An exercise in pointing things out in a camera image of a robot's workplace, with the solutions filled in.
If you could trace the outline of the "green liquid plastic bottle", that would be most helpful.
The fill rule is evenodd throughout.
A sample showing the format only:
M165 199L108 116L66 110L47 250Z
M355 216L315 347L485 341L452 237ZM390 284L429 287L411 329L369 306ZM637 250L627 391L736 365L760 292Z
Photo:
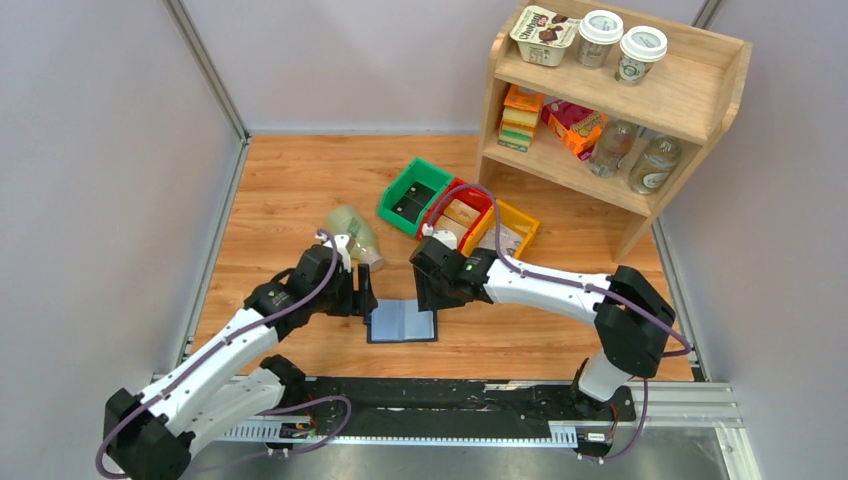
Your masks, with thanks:
M380 270L385 260L379 251L377 237L364 217L350 205L340 206L325 218L328 230L334 234L350 237L348 250L359 263L367 264L371 271Z

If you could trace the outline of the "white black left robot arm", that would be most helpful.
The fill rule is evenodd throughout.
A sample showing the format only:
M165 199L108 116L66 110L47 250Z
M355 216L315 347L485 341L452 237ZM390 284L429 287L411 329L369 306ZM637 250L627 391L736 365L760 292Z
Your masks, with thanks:
M371 268L354 265L347 236L322 237L298 264L258 285L231 320L187 360L131 393L105 404L95 468L106 479L177 479L193 457L223 432L257 414L290 415L306 399L295 368L268 358L247 378L232 377L315 314L368 317L378 302Z

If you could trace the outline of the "blue leather card holder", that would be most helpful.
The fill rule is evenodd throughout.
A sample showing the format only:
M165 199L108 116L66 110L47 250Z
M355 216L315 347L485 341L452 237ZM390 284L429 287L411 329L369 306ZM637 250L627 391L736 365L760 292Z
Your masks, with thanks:
M365 318L369 344L427 343L438 340L437 314L420 311L414 299L379 299Z

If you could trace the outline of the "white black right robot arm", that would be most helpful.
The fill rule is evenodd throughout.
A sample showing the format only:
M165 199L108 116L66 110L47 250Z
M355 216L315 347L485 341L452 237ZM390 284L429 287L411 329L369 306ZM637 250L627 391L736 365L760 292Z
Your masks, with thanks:
M598 417L632 378L654 377L676 334L671 305L631 267L619 266L611 275L574 273L488 248L464 255L434 237L419 243L410 263L422 310L475 301L522 305L593 328L601 349L582 364L570 392L572 408L583 418Z

